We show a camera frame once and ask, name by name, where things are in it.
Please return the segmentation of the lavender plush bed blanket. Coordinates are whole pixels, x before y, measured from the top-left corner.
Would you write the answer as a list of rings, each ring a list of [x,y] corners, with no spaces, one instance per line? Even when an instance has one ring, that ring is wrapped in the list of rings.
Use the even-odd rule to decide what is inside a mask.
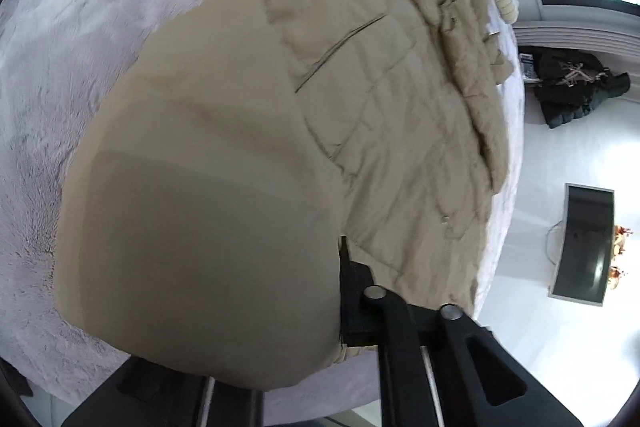
[[[52,245],[66,169],[145,37],[201,1],[2,1],[1,354],[70,405],[125,357],[55,311]]]

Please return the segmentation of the black television screen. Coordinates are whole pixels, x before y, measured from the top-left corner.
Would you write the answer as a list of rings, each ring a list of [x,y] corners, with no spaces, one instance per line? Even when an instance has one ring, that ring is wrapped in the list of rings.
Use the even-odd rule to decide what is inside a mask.
[[[612,190],[565,184],[562,245],[551,298],[603,305],[613,259],[614,218]]]

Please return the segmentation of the beige puffer jacket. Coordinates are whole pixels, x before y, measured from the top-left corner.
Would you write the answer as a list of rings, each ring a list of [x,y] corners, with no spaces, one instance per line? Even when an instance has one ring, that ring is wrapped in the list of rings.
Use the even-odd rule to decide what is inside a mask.
[[[342,355],[338,243],[475,305],[509,170],[488,0],[206,0],[150,35],[68,170],[58,312],[244,388]]]

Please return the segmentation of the black jacket on floor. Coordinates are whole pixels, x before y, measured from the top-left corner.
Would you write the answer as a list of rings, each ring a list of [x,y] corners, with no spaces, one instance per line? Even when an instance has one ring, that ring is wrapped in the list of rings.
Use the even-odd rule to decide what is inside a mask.
[[[518,57],[550,129],[590,115],[603,102],[620,98],[631,88],[626,72],[613,74],[591,53],[520,46]]]

